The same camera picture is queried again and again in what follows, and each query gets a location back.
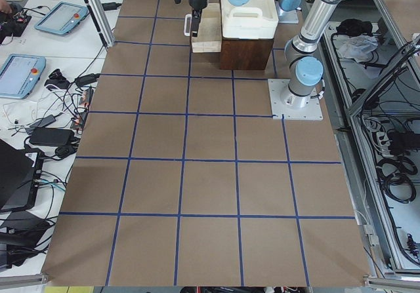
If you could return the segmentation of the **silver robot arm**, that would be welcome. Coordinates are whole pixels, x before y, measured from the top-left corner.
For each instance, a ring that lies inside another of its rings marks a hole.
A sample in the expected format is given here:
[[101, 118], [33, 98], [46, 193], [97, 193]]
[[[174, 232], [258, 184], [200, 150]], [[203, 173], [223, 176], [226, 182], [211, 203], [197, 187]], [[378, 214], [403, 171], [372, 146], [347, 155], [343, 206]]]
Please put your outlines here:
[[[249, 2], [249, 0], [228, 1], [237, 7]], [[326, 24], [340, 1], [343, 0], [315, 0], [300, 32], [285, 48], [291, 79], [280, 92], [280, 99], [288, 108], [301, 109], [307, 106], [314, 87], [320, 82], [323, 67], [311, 55], [318, 48]]]

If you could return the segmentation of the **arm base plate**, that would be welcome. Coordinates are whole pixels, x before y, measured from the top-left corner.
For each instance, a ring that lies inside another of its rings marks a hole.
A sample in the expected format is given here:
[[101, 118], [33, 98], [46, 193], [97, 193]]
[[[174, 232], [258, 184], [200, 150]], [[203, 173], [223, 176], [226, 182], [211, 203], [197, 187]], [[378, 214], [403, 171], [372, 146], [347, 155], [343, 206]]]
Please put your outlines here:
[[278, 0], [278, 19], [282, 24], [298, 24], [297, 8], [301, 0]]
[[316, 88], [308, 96], [296, 96], [289, 90], [289, 79], [269, 79], [268, 91], [273, 119], [321, 121], [323, 119]]

